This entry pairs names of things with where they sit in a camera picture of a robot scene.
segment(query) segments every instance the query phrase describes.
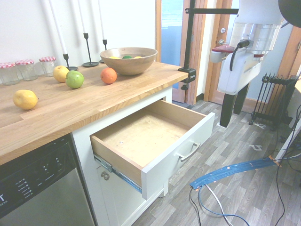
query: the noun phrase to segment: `white robot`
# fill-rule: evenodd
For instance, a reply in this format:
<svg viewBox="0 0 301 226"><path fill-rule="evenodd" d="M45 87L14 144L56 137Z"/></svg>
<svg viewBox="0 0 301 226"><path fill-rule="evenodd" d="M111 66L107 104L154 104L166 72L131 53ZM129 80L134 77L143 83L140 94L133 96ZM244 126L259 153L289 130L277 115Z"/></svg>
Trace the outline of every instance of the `white robot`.
<svg viewBox="0 0 301 226"><path fill-rule="evenodd" d="M225 60L218 90L225 93L220 125L227 127L232 110L240 114L249 83L274 48L283 19L301 27L301 0L240 0L230 43L214 48L213 63Z"/></svg>

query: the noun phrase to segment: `empty drawer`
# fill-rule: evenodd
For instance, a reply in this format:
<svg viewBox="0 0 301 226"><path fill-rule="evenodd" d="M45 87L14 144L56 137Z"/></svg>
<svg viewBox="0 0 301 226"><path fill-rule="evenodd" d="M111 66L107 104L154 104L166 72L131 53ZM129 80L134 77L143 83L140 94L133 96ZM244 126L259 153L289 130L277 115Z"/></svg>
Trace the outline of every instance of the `empty drawer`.
<svg viewBox="0 0 301 226"><path fill-rule="evenodd" d="M151 197L211 136L214 113L159 100L91 135L97 159Z"/></svg>

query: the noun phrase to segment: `wooden bowl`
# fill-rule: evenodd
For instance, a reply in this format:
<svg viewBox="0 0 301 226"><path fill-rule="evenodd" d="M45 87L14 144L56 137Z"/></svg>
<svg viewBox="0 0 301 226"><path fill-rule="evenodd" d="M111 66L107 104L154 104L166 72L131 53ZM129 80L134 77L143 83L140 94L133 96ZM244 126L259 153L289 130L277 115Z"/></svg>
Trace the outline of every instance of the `wooden bowl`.
<svg viewBox="0 0 301 226"><path fill-rule="evenodd" d="M126 47L113 48L100 53L104 63L122 75L136 75L144 72L154 62L157 51L151 48ZM124 56L131 56L131 59L122 59Z"/></svg>

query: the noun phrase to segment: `butcher block countertop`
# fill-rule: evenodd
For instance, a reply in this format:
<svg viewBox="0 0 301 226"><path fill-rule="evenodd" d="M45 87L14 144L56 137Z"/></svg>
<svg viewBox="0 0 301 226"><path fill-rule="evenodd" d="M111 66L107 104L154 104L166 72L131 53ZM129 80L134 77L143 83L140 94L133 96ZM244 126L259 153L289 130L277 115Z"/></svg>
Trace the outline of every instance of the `butcher block countertop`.
<svg viewBox="0 0 301 226"><path fill-rule="evenodd" d="M0 165L188 76L177 71L178 66L154 62L140 75L119 75L116 82L106 85L100 79L105 67L79 67L85 77L79 89L53 77L0 85ZM13 95L19 89L32 90L39 98L33 109L26 111L14 105Z"/></svg>

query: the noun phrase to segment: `dishwasher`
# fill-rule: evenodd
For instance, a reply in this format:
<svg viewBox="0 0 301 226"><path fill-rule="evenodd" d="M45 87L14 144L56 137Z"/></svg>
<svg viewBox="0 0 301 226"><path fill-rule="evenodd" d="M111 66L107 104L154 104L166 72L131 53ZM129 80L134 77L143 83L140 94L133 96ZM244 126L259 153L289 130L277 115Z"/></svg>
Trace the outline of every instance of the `dishwasher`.
<svg viewBox="0 0 301 226"><path fill-rule="evenodd" d="M0 166L0 226L97 226L70 134Z"/></svg>

